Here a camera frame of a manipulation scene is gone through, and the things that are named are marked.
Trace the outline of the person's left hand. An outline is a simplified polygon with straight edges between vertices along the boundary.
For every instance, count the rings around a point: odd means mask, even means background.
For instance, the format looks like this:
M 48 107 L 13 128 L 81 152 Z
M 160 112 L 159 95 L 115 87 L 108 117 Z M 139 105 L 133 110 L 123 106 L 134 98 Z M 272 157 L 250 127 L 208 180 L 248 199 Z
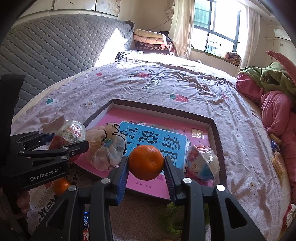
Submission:
M 22 214 L 27 214 L 30 209 L 30 194 L 29 191 L 23 192 L 17 199 L 16 204 Z

